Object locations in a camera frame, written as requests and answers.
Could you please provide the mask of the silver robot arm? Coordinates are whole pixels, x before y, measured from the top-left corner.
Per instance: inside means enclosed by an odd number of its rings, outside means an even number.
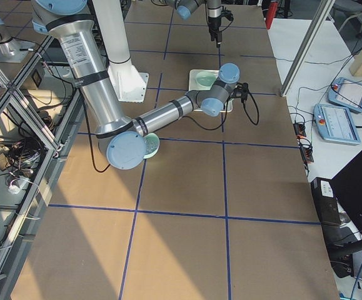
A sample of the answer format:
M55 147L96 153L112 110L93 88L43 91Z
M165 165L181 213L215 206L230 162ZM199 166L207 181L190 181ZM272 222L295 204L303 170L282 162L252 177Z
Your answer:
M135 168L145 157L145 136L200 108L217 116L239 81L233 63L219 69L212 87L184 96L139 117L121 103L142 101L146 76L131 61L119 1L33 1L34 29L57 39L97 122L99 148L110 165Z
M225 17L226 11L221 1L203 1L203 0L166 0L151 1L157 6L169 6L178 16L187 20L202 5L205 6L206 24L210 39L216 43L216 47L220 48L223 41L222 30L220 29L222 18Z

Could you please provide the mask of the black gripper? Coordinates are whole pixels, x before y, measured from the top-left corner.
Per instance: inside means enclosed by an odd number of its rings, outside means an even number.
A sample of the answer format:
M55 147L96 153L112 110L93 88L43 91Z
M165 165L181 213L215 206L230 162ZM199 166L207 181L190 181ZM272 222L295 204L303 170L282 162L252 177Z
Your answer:
M221 26L221 17L208 17L208 28L211 36L211 41L216 40L217 48L221 47L221 33L219 33L220 26Z

